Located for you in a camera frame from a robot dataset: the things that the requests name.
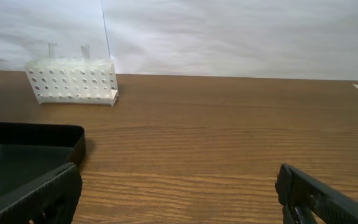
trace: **black plastic bin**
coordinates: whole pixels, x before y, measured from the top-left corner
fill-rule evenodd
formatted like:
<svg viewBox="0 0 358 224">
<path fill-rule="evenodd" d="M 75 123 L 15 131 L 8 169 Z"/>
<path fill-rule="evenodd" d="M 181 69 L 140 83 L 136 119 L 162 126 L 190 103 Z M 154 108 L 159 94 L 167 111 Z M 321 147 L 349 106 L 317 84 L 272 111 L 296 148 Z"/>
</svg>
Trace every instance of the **black plastic bin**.
<svg viewBox="0 0 358 224">
<path fill-rule="evenodd" d="M 84 156 L 80 126 L 0 123 L 0 197 Z"/>
</svg>

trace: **brown wooden tabletop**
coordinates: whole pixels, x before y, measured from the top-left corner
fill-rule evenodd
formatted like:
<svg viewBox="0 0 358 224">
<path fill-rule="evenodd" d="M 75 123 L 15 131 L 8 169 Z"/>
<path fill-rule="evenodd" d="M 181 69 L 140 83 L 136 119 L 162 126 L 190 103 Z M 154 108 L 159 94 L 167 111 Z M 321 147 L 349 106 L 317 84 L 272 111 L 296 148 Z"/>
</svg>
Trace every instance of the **brown wooden tabletop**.
<svg viewBox="0 0 358 224">
<path fill-rule="evenodd" d="M 73 223 L 282 223 L 283 163 L 358 201 L 357 81 L 117 79 L 114 106 L 39 105 L 0 72 L 0 121 L 85 128 Z"/>
</svg>

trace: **thin wire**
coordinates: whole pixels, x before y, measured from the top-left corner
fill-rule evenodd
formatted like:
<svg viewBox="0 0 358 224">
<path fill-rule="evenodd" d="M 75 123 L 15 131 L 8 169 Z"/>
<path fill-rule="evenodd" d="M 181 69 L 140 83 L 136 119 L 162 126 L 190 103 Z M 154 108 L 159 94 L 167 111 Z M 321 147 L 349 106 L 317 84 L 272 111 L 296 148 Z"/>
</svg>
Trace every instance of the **thin wire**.
<svg viewBox="0 0 358 224">
<path fill-rule="evenodd" d="M 102 4 L 102 14 L 103 14 L 103 23 L 104 23 L 104 33 L 106 34 L 106 42 L 107 42 L 107 48 L 109 50 L 109 58 L 111 60 L 111 54 L 110 54 L 110 46 L 109 46 L 109 39 L 107 38 L 107 29 L 106 29 L 106 20 L 104 18 L 104 9 L 103 9 L 103 0 L 100 0 Z"/>
</svg>

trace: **white backdrop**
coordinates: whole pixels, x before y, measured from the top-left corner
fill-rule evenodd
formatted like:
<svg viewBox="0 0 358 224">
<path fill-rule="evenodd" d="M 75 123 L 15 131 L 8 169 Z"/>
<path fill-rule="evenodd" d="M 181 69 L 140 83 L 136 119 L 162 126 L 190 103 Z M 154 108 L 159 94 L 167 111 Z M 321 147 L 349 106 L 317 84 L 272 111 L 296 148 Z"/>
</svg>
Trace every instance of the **white backdrop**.
<svg viewBox="0 0 358 224">
<path fill-rule="evenodd" d="M 118 73 L 358 80 L 358 0 L 103 0 Z M 108 57 L 101 3 L 0 0 L 0 70 Z"/>
</svg>

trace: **wood grain surface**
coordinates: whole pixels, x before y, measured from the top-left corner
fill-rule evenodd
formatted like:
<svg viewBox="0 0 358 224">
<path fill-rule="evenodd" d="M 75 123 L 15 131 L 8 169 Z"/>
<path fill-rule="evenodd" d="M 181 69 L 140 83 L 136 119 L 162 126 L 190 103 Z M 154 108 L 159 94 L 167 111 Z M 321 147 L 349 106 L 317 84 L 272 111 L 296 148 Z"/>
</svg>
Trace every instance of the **wood grain surface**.
<svg viewBox="0 0 358 224">
<path fill-rule="evenodd" d="M 0 72 L 0 121 L 85 128 L 73 223 L 282 223 L 283 163 L 358 201 L 357 81 L 117 78 L 115 106 L 38 105 Z"/>
</svg>

